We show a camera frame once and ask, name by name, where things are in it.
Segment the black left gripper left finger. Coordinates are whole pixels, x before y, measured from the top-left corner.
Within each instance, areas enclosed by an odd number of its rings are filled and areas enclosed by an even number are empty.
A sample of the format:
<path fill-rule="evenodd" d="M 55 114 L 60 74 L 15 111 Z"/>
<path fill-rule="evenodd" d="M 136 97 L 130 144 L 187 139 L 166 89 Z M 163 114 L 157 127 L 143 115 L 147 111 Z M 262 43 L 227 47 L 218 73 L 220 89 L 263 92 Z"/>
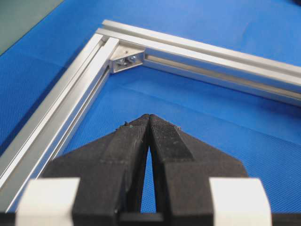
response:
<path fill-rule="evenodd" d="M 76 226 L 115 226 L 121 212 L 141 209 L 149 115 L 50 161 L 43 178 L 79 178 Z"/>

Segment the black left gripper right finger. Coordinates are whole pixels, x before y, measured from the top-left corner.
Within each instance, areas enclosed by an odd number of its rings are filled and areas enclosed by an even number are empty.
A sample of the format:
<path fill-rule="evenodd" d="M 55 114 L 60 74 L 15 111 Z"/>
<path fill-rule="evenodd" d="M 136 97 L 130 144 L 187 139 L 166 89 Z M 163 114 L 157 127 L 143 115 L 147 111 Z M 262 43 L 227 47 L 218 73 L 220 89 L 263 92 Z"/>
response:
<path fill-rule="evenodd" d="M 246 178 L 242 162 L 154 114 L 149 131 L 157 211 L 171 226 L 212 226 L 209 178 Z"/>

